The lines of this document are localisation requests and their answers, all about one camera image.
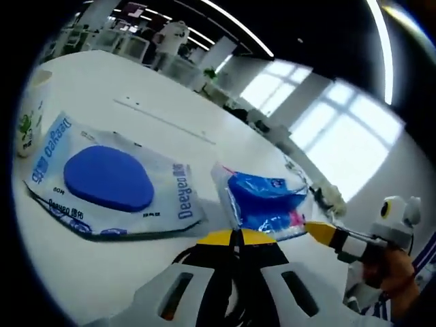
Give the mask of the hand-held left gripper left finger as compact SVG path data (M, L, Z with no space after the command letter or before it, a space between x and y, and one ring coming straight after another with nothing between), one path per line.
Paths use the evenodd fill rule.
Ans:
M209 233L137 289L125 309L90 326L225 326L236 236L234 230Z

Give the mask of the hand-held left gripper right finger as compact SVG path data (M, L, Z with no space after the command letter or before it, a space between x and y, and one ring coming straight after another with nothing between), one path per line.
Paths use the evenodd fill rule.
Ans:
M359 326L360 315L342 304L325 279L290 262L263 232L238 231L243 290L254 326Z

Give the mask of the person's right hand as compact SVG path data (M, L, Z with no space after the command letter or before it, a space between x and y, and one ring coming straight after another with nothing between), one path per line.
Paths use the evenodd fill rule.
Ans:
M415 300L419 289L415 282L415 268L410 256L399 249L387 249L378 264L364 264L363 279L379 283L378 288L392 300Z

